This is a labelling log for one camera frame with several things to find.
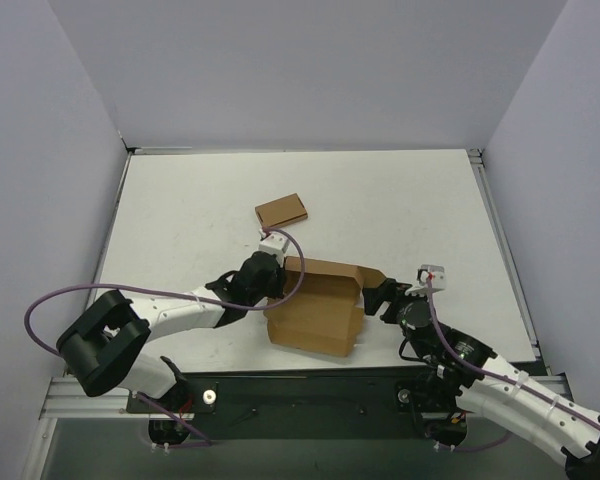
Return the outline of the large cardboard box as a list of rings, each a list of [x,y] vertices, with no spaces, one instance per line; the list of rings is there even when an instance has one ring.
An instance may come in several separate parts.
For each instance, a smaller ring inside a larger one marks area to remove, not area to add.
[[[266,310],[271,343],[305,352],[345,358],[354,349],[364,323],[362,290],[385,280],[377,269],[298,257],[285,260],[284,292],[299,285],[283,305]]]

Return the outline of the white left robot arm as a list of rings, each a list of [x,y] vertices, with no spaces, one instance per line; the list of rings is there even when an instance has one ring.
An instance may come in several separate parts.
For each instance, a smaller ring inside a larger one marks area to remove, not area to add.
[[[87,396],[119,387],[144,394],[163,411],[176,411],[193,389],[174,361],[144,354],[145,344],[193,329],[228,326],[263,299],[281,299],[285,282],[284,256],[257,251],[239,270],[191,291],[190,300],[129,299],[110,290],[59,337],[56,349]]]

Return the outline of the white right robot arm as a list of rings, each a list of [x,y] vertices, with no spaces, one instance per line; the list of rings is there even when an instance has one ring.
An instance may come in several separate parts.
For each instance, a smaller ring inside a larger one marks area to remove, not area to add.
[[[397,325],[418,360],[432,368],[429,399],[474,413],[534,445],[570,479],[600,479],[600,412],[534,380],[480,340],[442,323],[434,275],[416,285],[384,280],[363,291],[366,314]]]

